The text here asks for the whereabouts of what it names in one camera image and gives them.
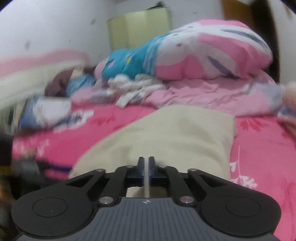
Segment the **beige zip hoodie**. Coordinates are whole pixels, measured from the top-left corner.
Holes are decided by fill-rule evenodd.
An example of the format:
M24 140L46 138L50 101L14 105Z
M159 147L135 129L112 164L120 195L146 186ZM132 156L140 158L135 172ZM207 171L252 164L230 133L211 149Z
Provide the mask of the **beige zip hoodie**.
M75 164L69 178L95 169L113 172L136 165L139 157L185 173L196 168L230 180L229 162L236 135L228 113L195 106L170 105L131 123L95 144Z

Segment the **stack of folded clothes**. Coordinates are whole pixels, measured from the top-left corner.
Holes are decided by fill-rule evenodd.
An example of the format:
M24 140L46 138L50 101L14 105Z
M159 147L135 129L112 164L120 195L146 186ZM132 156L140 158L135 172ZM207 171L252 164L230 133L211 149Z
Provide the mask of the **stack of folded clothes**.
M295 111L282 107L277 113L277 121L295 137Z

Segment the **crumpled white cloth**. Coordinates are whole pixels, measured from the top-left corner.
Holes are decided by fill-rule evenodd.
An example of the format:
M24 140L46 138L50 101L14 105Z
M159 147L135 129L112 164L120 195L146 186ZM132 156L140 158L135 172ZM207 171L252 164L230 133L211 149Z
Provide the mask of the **crumpled white cloth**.
M124 108L129 104L142 103L154 91L166 89L163 82L147 74L137 74L133 79L118 74L107 82L107 94L115 105Z

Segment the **white folded garment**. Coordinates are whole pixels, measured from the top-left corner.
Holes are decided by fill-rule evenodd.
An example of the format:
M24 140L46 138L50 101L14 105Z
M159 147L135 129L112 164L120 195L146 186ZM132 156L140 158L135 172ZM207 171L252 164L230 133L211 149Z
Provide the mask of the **white folded garment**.
M71 115L67 98L41 97L33 105L33 116L41 128L51 128Z

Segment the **light blue crumpled garment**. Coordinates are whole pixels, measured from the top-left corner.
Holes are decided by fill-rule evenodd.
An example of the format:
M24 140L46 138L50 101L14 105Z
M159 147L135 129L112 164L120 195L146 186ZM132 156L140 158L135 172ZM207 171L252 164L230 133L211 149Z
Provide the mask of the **light blue crumpled garment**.
M79 77L75 77L68 82L66 87L65 96L71 97L75 92L82 88L88 88L95 85L96 79L90 74L83 74Z

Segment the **pink magenta floral bed blanket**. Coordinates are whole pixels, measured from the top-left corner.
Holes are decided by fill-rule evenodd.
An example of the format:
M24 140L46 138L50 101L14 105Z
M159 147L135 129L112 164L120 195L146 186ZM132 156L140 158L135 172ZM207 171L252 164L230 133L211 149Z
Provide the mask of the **pink magenta floral bed blanket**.
M34 156L72 170L95 144L154 111L139 106L77 109L80 119L73 125L15 138L13 157ZM295 240L295 140L274 116L234 118L230 181L273 197L282 212L275 235Z

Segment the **blue denim garment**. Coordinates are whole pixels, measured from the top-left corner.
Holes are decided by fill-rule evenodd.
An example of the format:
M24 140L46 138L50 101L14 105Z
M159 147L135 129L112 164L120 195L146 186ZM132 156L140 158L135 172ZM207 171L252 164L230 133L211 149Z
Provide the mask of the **blue denim garment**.
M18 121L18 128L20 130L38 130L40 126L37 124L36 117L33 114L33 107L38 100L37 96L29 98L25 101L21 117Z

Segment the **dark brown garment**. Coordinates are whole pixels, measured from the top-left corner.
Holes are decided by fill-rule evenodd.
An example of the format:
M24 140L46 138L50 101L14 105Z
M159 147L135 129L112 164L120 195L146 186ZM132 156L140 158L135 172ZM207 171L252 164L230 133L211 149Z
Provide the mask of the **dark brown garment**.
M70 68L57 74L53 81L48 83L44 90L44 96L66 97L66 88L74 70L81 70L83 74L94 74L95 67Z

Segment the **light pink quilt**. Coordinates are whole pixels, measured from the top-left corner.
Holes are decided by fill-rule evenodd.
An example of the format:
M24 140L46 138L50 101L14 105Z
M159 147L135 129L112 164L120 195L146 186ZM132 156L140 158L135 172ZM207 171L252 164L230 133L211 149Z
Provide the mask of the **light pink quilt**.
M74 105L115 104L114 98L107 94L110 78L125 74L133 79L137 74L147 74L132 68L130 72L121 71L114 77L106 77L103 76L104 64L99 63L94 70L95 85L82 88L70 97ZM263 71L248 80L222 76L213 80L185 78L161 81L166 89L154 91L142 103L133 104L157 109L170 105L197 106L234 116L274 114L282 107L282 88Z

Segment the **large pink blue cartoon pillow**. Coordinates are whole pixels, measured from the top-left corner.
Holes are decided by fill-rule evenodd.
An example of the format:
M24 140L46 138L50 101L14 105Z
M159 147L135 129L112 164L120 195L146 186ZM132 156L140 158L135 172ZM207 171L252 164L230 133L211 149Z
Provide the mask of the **large pink blue cartoon pillow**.
M104 80L125 74L148 74L162 80L218 77L247 79L273 61L260 35L239 21L200 20L157 36L135 49L120 49L107 57Z

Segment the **yellow-green wardrobe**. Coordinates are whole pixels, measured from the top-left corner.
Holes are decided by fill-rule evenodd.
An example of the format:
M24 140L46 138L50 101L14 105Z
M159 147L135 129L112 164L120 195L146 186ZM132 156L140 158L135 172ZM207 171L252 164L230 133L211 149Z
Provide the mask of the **yellow-green wardrobe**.
M135 49L171 30L170 10L163 7L126 13L108 20L107 27L112 51Z

